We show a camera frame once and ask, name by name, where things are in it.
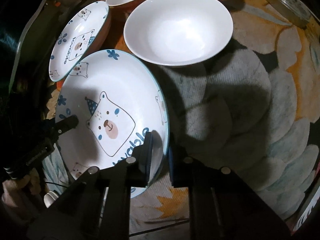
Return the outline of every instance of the tablecloth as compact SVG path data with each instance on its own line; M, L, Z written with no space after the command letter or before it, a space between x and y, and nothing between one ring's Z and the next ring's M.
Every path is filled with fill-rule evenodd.
M311 18L306 29L297 28L266 0L224 4L234 32L222 52L184 68L146 65L163 90L176 142L207 166L232 168L285 220L318 172L320 26ZM113 21L102 48L130 52L123 27ZM44 118L54 117L62 84L49 82ZM55 154L47 160L53 169L62 162ZM157 181L131 200L130 232L188 216L188 190L173 188L164 166Z

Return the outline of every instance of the floral tablecloth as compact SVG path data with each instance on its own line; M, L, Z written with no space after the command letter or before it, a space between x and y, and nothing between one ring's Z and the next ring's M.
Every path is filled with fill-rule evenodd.
M320 26L312 18L305 30L297 28L266 0L225 5L234 32L220 54L188 68L147 66L163 89L177 143L207 166L235 170L285 220L297 211L318 172ZM123 26L113 21L103 48L130 52ZM54 117L62 84L48 84L44 118ZM56 153L46 161L55 167L62 160ZM56 180L66 182L62 175ZM188 216L188 190L171 187L164 168L148 190L131 200L130 231Z

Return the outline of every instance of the metal screw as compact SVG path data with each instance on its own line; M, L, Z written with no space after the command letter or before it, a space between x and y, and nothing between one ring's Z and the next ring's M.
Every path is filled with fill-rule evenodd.
M186 163L186 164L193 163L193 158L191 158L191 157L185 157L185 158L183 159L183 162Z
M221 168L221 172L227 175L230 174L231 170L228 167L223 167Z
M89 174L95 174L98 170L99 170L99 168L97 166L91 166L88 169L88 172L89 172Z
M136 158L131 156L131 157L126 158L125 161L127 163L135 163L136 162Z

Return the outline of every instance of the cartoon bear face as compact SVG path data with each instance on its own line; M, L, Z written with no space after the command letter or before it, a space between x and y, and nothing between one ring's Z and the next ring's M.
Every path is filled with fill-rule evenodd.
M76 57L79 57L82 54L84 54L84 52L89 46L89 41L92 36L92 33L94 33L94 29L91 30L90 32L79 35L75 39L74 46L70 51L69 60L74 60Z
M160 90L158 90L158 95L156 96L156 101L158 103L159 109L160 109L160 114L161 114L161 122L162 125L164 125L167 120L165 118L164 112L165 112L165 102L161 99L160 96Z
M79 62L70 72L70 76L83 76L88 78L88 62Z
M113 157L129 139L136 124L124 109L108 99L105 92L100 94L98 104L91 104L90 100L86 100L89 109L92 108L90 111L94 111L87 121L87 127L93 132L104 152Z
M75 163L75 166L70 171L74 178L79 178L89 167L83 166L80 163Z
M90 14L91 11L87 10L86 8L83 8L80 12L78 12L77 15L86 21Z
M58 74L58 71L52 70L52 71L49 71L49 76L50 77L58 77L60 75Z

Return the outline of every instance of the blue rim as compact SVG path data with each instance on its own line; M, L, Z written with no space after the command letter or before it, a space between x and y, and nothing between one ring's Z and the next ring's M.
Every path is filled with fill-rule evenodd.
M166 131L166 133L167 133L167 136L166 136L166 138L165 138L165 140L164 140L162 160L161 160L161 163L160 163L160 165L159 165L159 167L158 167L158 170L156 171L154 177L149 181L147 187L145 187L144 190L143 190L141 193L139 193L139 194L137 194L137 195L134 196L134 197L136 197L136 196L142 194L143 192L145 192L145 191L156 181L156 179L158 178L158 176L159 176L159 174L160 174L160 172L161 172L161 170L162 170L162 167L163 167L163 164L164 164L164 159L166 158L167 153L168 153L168 149L169 149L169 138L170 138L169 113L168 113L167 103L166 103L166 101L165 101L163 91L162 91L162 89L161 89L158 81L156 80L155 76L154 76L154 75L152 74L152 72L148 69L148 67L147 67L141 60L139 60L138 58L136 58L134 55L132 55L132 54L130 54L130 53L128 53L128 52L125 52L125 51L123 51L123 50L118 50L118 49L103 49L103 50L96 51L96 52L88 55L87 57L90 57L90 56L92 56L92 55L94 55L94 54L96 54L96 53L101 53L101 52L106 52L106 53L107 53L107 50L114 50L115 52L120 52L120 53L127 54L127 55L129 55L130 57L133 57L136 61L138 61L138 62L140 63L140 65L142 65L142 66L144 67L144 69L147 71L147 73L149 73L149 75L151 76L151 78L152 78L153 82L155 83L157 89L161 91L160 96L161 96L162 100L164 101L164 106L165 106L164 114L165 114L165 117L166 117L166 120L167 120L166 127L165 127L165 131Z
M96 2L93 2L93 3L91 3L91 4L88 4L87 6L90 6L90 5L94 4L94 3L104 3L104 4L106 5L107 17L104 19L103 24L102 24L101 27L99 28L99 30L98 30L96 36L94 37L94 39L92 40L92 42L94 42L94 40L95 40L96 37L98 36L101 28L102 28L103 25L106 23L106 20L108 19L108 15L109 15L109 5L107 5L106 2L104 2L104 1L96 1ZM84 58L80 57L80 59L76 61L76 63L72 66L72 68L71 68L64 76L62 76L59 80L54 81L54 82L59 82L60 80L64 79L66 76L68 76L68 75L70 74L70 72L72 71L72 69L74 68L74 66L77 65L77 64L78 64L81 60L83 60L83 59L84 59Z

